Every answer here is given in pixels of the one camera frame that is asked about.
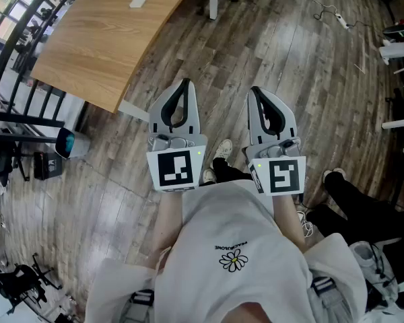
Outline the black office chair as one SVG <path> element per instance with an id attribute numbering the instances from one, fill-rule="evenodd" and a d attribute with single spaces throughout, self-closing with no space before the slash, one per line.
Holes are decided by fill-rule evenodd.
<path id="1" fill-rule="evenodd" d="M 11 308 L 6 312 L 7 315 L 13 314 L 16 307 L 29 299 L 40 306 L 40 302 L 47 302 L 46 291 L 42 284 L 50 286 L 56 290 L 63 288 L 62 284 L 56 285 L 47 275 L 53 272 L 53 267 L 46 268 L 45 271 L 37 261 L 38 253 L 32 255 L 33 265 L 15 264 L 14 271 L 10 273 L 0 273 L 0 294 L 7 299 Z"/>

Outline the person's left forearm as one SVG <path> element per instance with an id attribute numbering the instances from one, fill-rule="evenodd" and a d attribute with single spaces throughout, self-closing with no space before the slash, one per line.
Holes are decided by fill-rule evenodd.
<path id="1" fill-rule="evenodd" d="M 174 245 L 181 229 L 182 193 L 167 192 L 162 194 L 149 255 L 149 265 L 152 268 L 156 268 L 160 254 Z"/>

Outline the white device with blue screen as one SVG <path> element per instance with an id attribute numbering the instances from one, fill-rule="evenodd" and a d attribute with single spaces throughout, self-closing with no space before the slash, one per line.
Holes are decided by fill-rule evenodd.
<path id="1" fill-rule="evenodd" d="M 55 152 L 64 159 L 83 157 L 90 148 L 90 139 L 84 134 L 61 128 L 55 143 Z"/>

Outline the person's right forearm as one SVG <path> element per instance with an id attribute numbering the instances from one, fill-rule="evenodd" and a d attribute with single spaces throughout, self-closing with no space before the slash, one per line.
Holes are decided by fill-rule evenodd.
<path id="1" fill-rule="evenodd" d="M 281 233 L 305 253 L 307 245 L 298 213 L 290 195 L 273 196 L 274 221 Z"/>

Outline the black box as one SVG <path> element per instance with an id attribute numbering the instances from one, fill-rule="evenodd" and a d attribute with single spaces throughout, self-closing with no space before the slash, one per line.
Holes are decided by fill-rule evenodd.
<path id="1" fill-rule="evenodd" d="M 34 152 L 34 177 L 47 180 L 63 173 L 63 158 L 56 153 Z"/>

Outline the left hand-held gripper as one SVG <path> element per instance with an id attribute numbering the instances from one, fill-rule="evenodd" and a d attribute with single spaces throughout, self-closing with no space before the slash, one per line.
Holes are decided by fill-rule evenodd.
<path id="1" fill-rule="evenodd" d="M 182 108 L 179 121 L 172 115 Z M 192 190 L 199 186 L 207 137 L 200 133 L 195 86 L 189 78 L 167 87 L 149 111 L 147 162 L 154 189 Z M 183 133 L 156 133 L 161 131 Z"/>

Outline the person's black trousers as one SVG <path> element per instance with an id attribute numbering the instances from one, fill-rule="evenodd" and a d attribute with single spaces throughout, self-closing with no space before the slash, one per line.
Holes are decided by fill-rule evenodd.
<path id="1" fill-rule="evenodd" d="M 235 180 L 252 180 L 252 176 L 237 168 L 228 165 L 222 157 L 216 157 L 212 162 L 212 167 L 217 183 L 231 182 Z"/>

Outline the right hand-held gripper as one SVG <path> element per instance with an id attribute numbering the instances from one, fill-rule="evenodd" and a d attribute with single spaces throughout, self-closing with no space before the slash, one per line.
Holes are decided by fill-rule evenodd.
<path id="1" fill-rule="evenodd" d="M 278 96 L 259 86 L 251 87 L 247 103 L 252 145 L 244 154 L 258 192 L 302 194 L 306 158 L 300 155 L 294 113 Z"/>

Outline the person's white t-shirt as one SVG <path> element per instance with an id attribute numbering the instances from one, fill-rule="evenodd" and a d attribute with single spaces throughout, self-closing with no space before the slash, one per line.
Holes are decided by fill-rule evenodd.
<path id="1" fill-rule="evenodd" d="M 250 180 L 182 194 L 182 229 L 156 268 L 105 259 L 85 323 L 221 323 L 246 302 L 271 323 L 358 323 L 367 290 L 340 234 L 302 253 Z"/>

